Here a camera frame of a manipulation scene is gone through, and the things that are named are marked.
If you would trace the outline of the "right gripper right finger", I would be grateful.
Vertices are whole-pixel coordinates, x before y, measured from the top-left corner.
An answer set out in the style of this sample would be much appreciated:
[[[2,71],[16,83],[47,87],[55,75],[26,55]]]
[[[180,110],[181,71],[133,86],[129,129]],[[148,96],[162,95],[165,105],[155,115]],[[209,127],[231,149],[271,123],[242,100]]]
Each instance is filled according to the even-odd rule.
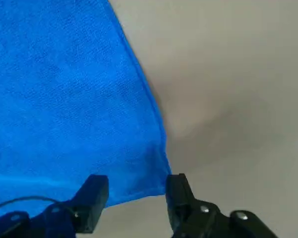
[[[216,204],[196,199],[185,174],[167,176],[165,197],[174,238],[277,238],[250,211],[226,216]]]

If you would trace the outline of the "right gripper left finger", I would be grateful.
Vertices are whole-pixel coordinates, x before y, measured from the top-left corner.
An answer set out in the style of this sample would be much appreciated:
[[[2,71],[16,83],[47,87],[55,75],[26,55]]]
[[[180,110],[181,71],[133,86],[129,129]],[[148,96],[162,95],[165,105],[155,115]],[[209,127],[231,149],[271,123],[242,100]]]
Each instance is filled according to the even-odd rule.
[[[0,238],[75,238],[93,233],[109,197],[107,176],[90,175],[75,196],[57,201],[43,196],[25,196],[0,204],[0,208],[26,200],[49,201],[42,213],[31,218],[25,211],[0,217]]]

